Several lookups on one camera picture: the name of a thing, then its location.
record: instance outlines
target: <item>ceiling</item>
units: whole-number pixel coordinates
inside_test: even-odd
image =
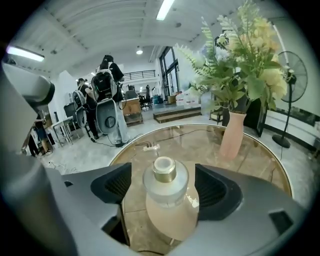
[[[19,66],[53,78],[100,53],[99,59],[137,46],[192,45],[201,33],[201,17],[213,25],[220,14],[230,15],[242,2],[175,0],[165,20],[159,21],[162,0],[50,0],[11,42],[44,55],[44,61],[14,59]]]

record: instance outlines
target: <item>flower arrangement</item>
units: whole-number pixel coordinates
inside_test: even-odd
[[[278,63],[275,54],[278,45],[273,40],[276,31],[259,15],[251,0],[238,8],[237,17],[239,26],[225,16],[218,17],[225,36],[220,36],[216,45],[227,52],[223,58],[216,55],[214,39],[205,21],[202,32],[207,39],[206,56],[179,47],[196,73],[192,86],[201,92],[212,91],[217,97],[214,109],[223,107],[245,114],[256,99],[260,99],[264,110],[267,105],[275,109],[275,99],[281,99],[287,93],[287,76],[293,71],[289,72]],[[246,98],[245,105],[237,108],[242,97]]]

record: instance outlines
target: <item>white table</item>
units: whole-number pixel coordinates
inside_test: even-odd
[[[57,140],[58,140],[58,142],[59,142],[59,144],[60,144],[61,147],[62,147],[63,145],[62,145],[62,143],[61,143],[60,138],[58,137],[58,134],[57,134],[57,131],[56,131],[56,128],[57,128],[57,127],[61,127],[62,132],[65,134],[62,139],[65,139],[67,142],[70,142],[71,144],[73,144],[73,143],[72,143],[72,140],[71,140],[71,136],[70,136],[70,134],[69,134],[69,131],[68,131],[67,127],[66,127],[66,122],[72,121],[72,124],[73,124],[74,130],[75,130],[75,132],[76,132],[76,135],[78,136],[78,138],[80,138],[80,137],[79,137],[79,134],[78,134],[78,132],[77,132],[77,130],[76,130],[75,122],[74,122],[73,119],[74,119],[73,116],[69,116],[69,117],[67,117],[67,118],[64,119],[64,120],[61,120],[61,121],[56,122],[56,123],[54,123],[53,125],[51,125],[51,128],[53,129],[54,134],[55,134],[55,136],[56,136],[56,138],[57,138]]]

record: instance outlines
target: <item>round table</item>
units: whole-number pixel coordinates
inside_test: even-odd
[[[277,157],[257,139],[244,134],[238,155],[231,161],[219,154],[225,127],[186,124],[149,132],[127,145],[111,165],[130,162],[131,186],[122,206],[124,220],[135,251],[152,250],[166,254],[196,228],[198,193],[195,189],[195,164],[220,167],[273,183],[292,195],[286,171]],[[146,193],[143,173],[158,157],[170,157],[189,172],[184,201],[173,209],[161,208]]]

